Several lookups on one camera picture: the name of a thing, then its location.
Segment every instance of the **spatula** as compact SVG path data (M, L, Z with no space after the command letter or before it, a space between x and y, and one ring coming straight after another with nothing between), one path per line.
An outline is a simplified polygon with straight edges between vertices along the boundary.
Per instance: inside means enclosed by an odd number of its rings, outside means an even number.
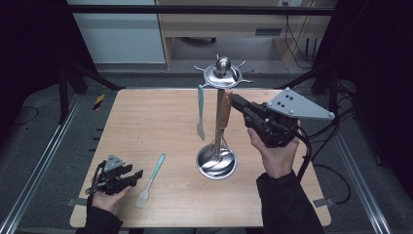
M149 179L148 185L146 185L146 188L139 193L139 196L137 197L136 203L134 204L135 206L137 206L139 208L144 208L145 207L146 201L148 201L148 198L149 198L149 188L151 187L152 182L154 181L155 176L158 173L158 170L161 168L162 163L164 163L164 160L165 160L166 156L167 156L166 154L162 154L161 157L159 158L158 163L157 163L157 165L154 169L154 172L152 173L152 176Z
M202 85L198 86L198 109L200 114L200 121L197 124L197 133L201 140L206 139L206 133L204 131L204 88Z

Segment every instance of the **human hand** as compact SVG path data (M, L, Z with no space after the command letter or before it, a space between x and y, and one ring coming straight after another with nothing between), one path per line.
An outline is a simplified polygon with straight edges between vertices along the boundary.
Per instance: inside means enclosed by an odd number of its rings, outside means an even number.
M262 163L268 176L279 178L292 172L292 163L299 144L299 139L295 137L286 147L268 148L261 140L256 131L248 128L247 132L251 139L251 144L261 154Z
M122 198L124 198L130 190L131 186L128 186L120 193L113 195L107 195L102 191L97 190L92 200L92 206L103 209L113 214L116 210L119 201L122 200Z

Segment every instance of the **table surface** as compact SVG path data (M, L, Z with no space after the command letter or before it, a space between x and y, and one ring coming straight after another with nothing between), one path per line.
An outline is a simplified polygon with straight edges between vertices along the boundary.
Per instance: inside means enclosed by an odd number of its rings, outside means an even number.
M276 96L276 90L233 89L249 101L261 103ZM132 173L143 169L137 182L119 205L116 216L123 227L225 227L262 226L261 202L256 179L264 172L258 151L250 144L242 113L232 108L224 137L237 154L233 175L213 180L196 167L198 152L214 139L217 90L205 89L204 128L206 140L197 134L197 90L122 90L118 93L79 197L99 163L113 154L132 164ZM159 170L145 208L136 207L142 191L162 153L167 157ZM300 143L293 165L298 172L306 153ZM302 179L310 201L323 198L313 166ZM321 224L331 222L327 207L316 208ZM75 206L70 224L85 225L86 208Z

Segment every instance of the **wooden handle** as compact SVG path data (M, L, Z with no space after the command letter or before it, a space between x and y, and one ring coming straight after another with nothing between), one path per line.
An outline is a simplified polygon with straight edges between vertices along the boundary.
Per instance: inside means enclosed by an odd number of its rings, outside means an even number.
M219 128L225 129L228 126L231 113L231 93L232 90L225 90L221 101L221 110L219 114Z

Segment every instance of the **person's right hand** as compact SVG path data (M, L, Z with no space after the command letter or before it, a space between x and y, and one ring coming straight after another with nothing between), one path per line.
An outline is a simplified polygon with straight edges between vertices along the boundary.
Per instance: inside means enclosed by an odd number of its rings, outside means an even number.
M251 139L251 144L258 149L262 156L262 163L268 176L279 178L292 172L292 163L294 162L295 153L300 142L297 137L286 147L268 148L256 131L248 128L247 132Z

